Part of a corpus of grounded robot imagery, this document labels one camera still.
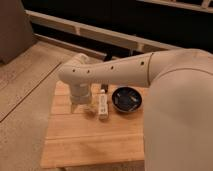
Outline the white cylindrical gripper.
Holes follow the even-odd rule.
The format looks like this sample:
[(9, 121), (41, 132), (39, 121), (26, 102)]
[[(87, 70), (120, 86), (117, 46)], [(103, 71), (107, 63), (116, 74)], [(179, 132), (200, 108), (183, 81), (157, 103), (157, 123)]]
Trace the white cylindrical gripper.
[(84, 111), (89, 114), (94, 113), (94, 106), (89, 104), (92, 99), (91, 86), (89, 84), (78, 84), (69, 86), (70, 90), (70, 100), (71, 104), (71, 113), (75, 111), (75, 105), (87, 104), (84, 107)]

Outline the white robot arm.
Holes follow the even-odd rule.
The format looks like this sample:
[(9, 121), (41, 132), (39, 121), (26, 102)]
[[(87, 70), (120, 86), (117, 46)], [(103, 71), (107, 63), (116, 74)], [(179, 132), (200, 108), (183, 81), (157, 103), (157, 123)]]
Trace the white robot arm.
[(93, 83), (146, 87), (145, 171), (213, 171), (213, 54), (175, 49), (91, 64), (79, 53), (59, 69), (74, 104)]

